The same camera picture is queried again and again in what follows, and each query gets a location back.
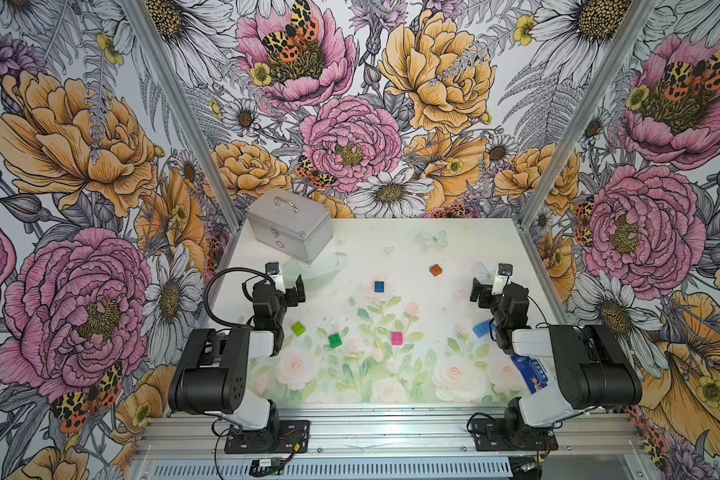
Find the aluminium rail frame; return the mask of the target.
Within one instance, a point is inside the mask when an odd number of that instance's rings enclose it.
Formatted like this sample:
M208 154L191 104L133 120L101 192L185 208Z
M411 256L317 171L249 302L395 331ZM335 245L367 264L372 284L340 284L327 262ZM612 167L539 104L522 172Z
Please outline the aluminium rail frame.
M476 412L494 418L503 409L491 404L330 405L289 404L283 421L308 420L308 458L465 457L475 454L466 423ZM209 417L175 413L152 421L139 441L137 460L210 459L222 445ZM629 416L596 410L556 429L557 455L631 455L642 442Z

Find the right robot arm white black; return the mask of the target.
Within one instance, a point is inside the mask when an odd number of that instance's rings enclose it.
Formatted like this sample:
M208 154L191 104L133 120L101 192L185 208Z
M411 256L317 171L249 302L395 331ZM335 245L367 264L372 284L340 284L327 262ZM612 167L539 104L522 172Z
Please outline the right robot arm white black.
M488 285L474 279L470 300L493 315L489 333L503 353L526 365L548 359L553 366L552 376L544 374L528 395L509 401L503 417L475 413L469 418L466 429L478 451L548 454L558 448L555 429L564 421L641 400L641 381L608 327L533 328L529 290L513 282Z

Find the light blue lego brick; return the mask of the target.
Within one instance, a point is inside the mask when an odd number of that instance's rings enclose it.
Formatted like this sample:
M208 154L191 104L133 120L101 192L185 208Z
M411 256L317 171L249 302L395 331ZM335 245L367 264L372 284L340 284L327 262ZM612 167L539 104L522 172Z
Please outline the light blue lego brick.
M494 329L493 329L493 321L483 321L477 325L474 325L472 328L473 333L477 338L483 338L485 336L493 337L494 335Z

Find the lime green lego brick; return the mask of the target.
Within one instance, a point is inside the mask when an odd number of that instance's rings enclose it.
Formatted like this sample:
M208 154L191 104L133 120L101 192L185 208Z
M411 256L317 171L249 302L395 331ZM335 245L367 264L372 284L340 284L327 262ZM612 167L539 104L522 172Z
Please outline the lime green lego brick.
M301 322L296 322L291 325L291 330L295 336L300 337L306 332L306 327Z

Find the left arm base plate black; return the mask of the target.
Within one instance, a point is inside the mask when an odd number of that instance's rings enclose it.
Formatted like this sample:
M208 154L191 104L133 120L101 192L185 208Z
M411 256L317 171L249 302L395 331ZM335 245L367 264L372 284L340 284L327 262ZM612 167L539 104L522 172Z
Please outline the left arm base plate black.
M289 454L296 446L298 452L307 451L311 422L309 420L281 420L277 427L229 434L224 444L226 454Z

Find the small green circuit board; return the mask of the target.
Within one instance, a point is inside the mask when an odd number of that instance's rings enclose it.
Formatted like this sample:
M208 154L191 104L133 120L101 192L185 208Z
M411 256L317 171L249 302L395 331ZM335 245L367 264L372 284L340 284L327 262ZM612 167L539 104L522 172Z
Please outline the small green circuit board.
M262 458L255 459L251 463L250 474L263 472L266 470L276 470L280 466L279 458Z

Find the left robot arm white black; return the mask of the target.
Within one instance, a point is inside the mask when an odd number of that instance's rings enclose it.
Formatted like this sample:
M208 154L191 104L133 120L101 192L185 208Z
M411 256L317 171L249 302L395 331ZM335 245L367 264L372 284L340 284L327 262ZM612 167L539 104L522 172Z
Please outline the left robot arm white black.
M285 339L285 314L290 307L306 301L302 277L295 278L294 286L284 288L272 276L274 266L268 263L265 272L230 267L212 277L203 294L203 307L221 328L191 331L169 386L168 402L173 412L212 417L230 427L224 435L227 454L283 451L288 436L304 431L281 427L275 402L247 386L249 362L280 353ZM253 287L243 288L253 308L247 323L221 319L208 302L214 284L231 273L260 279Z

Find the blue card packet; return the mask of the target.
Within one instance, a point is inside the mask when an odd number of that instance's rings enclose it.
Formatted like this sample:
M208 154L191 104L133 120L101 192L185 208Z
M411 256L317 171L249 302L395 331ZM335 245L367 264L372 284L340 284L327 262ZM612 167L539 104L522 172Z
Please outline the blue card packet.
M531 393L535 393L549 384L548 370L539 360L527 356L512 356L511 360Z

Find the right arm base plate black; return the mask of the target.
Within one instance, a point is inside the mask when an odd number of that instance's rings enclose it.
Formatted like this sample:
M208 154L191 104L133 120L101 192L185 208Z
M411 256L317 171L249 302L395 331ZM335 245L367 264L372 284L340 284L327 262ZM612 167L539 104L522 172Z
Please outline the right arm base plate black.
M477 416L468 422L468 432L479 452L539 451L548 454L559 449L551 429L528 427L522 422Z

